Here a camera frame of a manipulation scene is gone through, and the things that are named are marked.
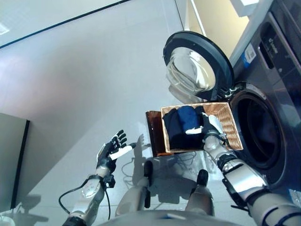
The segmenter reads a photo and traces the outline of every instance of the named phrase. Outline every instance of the washing machine door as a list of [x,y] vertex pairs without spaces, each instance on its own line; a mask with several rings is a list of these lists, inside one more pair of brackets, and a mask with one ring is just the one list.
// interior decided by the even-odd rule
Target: washing machine door
[[223,51],[205,36],[181,31],[163,50],[169,90],[184,103],[217,100],[234,84],[233,68]]

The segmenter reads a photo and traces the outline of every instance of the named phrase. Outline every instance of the sticker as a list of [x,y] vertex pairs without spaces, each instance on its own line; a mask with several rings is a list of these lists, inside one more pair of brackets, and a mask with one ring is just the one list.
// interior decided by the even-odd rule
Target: sticker
[[250,65],[250,63],[254,60],[255,57],[256,57],[255,50],[254,50],[252,44],[250,43],[246,47],[246,49],[243,52],[243,54],[241,55],[241,58],[242,58],[242,60],[244,62],[245,68],[247,68]]

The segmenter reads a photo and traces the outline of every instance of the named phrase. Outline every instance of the washing machine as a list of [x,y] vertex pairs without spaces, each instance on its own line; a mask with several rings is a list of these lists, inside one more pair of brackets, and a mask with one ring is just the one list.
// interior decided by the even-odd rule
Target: washing machine
[[301,191],[301,2],[275,0],[234,67],[208,38],[169,37],[170,92],[183,103],[227,101],[243,150],[272,191]]

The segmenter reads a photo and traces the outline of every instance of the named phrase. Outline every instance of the cabinet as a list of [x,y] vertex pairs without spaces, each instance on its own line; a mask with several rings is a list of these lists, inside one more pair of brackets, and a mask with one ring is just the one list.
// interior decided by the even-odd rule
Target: cabinet
[[0,113],[0,212],[14,208],[29,121]]

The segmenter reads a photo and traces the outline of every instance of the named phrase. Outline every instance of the wicker basket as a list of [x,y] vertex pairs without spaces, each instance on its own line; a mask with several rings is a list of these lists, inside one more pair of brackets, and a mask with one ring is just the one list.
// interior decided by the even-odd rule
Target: wicker basket
[[[172,149],[169,147],[169,139],[167,130],[165,127],[165,123],[163,120],[163,116],[168,113],[171,109],[182,107],[185,105],[177,105],[177,106],[169,106],[161,108],[161,117],[162,117],[162,127],[163,127],[163,136],[165,143],[165,150],[167,153],[179,153],[179,152],[189,152],[195,151],[195,149]],[[241,144],[238,131],[236,128],[236,124],[232,115],[232,111],[227,102],[210,102],[210,103],[199,103],[199,104],[191,104],[188,106],[192,106],[196,108],[197,106],[203,106],[205,113],[207,115],[215,115],[222,124],[222,129],[225,134],[227,134],[227,138],[232,148],[236,150],[242,150],[243,146]]]

